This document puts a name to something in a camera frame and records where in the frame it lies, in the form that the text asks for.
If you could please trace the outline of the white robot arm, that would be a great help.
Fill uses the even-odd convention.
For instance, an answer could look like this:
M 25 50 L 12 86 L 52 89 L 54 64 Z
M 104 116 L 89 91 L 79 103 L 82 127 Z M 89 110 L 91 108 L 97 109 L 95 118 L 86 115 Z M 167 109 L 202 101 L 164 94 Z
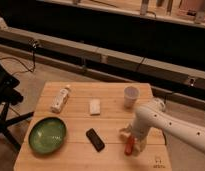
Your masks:
M 205 154 L 205 127 L 169 116 L 165 113 L 165 104 L 159 98 L 153 98 L 135 109 L 135 118 L 121 132 L 129 134 L 125 154 L 131 155 L 135 140 L 138 140 L 138 152 L 145 149 L 145 142 L 150 129 L 154 127 L 171 134 L 184 143 Z

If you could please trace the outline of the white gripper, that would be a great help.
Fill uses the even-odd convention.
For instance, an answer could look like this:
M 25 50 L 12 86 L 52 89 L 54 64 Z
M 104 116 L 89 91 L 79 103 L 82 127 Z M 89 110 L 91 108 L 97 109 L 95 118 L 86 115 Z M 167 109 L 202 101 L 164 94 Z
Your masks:
M 143 124 L 131 124 L 131 126 L 128 125 L 127 127 L 121 128 L 119 130 L 120 138 L 122 140 L 127 139 L 131 135 L 131 133 L 135 138 L 139 140 L 135 142 L 132 150 L 132 155 L 137 157 L 145 149 L 146 142 L 144 141 L 144 139 L 149 133 L 149 126 Z

